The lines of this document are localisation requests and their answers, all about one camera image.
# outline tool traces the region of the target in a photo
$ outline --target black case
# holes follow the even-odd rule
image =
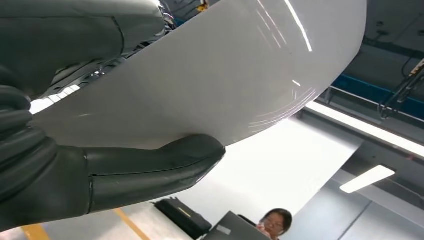
[[[163,199],[154,206],[194,240],[209,233],[212,228],[208,221],[178,198]]]

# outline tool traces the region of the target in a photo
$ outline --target computer monitor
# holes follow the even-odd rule
[[[228,212],[204,240],[270,240],[247,221]]]

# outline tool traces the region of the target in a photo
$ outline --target gray floor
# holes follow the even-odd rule
[[[149,238],[143,240],[191,240],[180,228],[150,203],[122,208]],[[112,210],[42,224],[51,240],[140,240]],[[0,232],[0,240],[26,240],[21,228]]]

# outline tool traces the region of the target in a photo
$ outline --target blue beam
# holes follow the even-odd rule
[[[388,89],[345,74],[340,75],[332,86],[375,103],[381,103],[391,93]],[[424,102],[417,99],[408,97],[399,111],[424,120]]]

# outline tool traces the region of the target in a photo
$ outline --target black hair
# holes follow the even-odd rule
[[[293,222],[292,214],[289,211],[287,211],[286,209],[275,208],[275,209],[272,209],[271,211],[269,211],[267,214],[265,214],[265,216],[262,218],[262,220],[267,219],[269,216],[271,216],[271,214],[278,214],[284,219],[284,221],[283,221],[284,230],[280,234],[280,236],[287,233],[287,231],[289,231],[290,227],[292,226],[292,222]]]

